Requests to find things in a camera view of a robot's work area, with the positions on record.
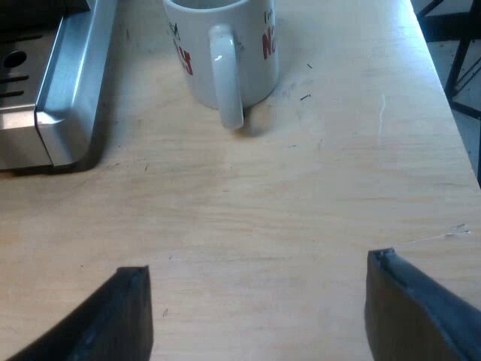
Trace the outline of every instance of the wood grain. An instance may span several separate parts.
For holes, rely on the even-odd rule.
[[[123,265],[150,265],[153,360],[371,359],[381,247],[481,307],[481,196],[409,0],[277,21],[280,83],[229,132],[160,0],[119,1],[96,167],[0,174],[0,359]]]

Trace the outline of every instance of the mug handle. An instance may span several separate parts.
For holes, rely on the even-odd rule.
[[[213,81],[222,124],[227,129],[239,129],[244,125],[244,113],[232,27],[226,24],[213,26],[209,31],[209,39]]]

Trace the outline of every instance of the red text on mug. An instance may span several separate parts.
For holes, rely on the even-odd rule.
[[[264,50],[264,59],[267,59],[272,53],[276,52],[277,38],[275,35],[275,26],[268,27],[268,33],[262,35],[262,49]]]
[[[179,56],[180,64],[182,64],[183,68],[186,69],[187,73],[193,75],[192,65],[190,64],[190,54],[189,52],[182,49],[182,47],[177,45],[177,42],[174,40],[175,48],[177,49],[177,55]]]

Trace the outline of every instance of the metal drip tray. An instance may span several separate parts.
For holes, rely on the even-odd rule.
[[[0,169],[68,165],[86,154],[116,0],[89,3],[0,34]]]

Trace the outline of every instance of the stainless steel appliance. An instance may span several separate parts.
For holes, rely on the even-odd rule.
[[[115,10],[116,0],[0,2],[0,169],[86,154]]]

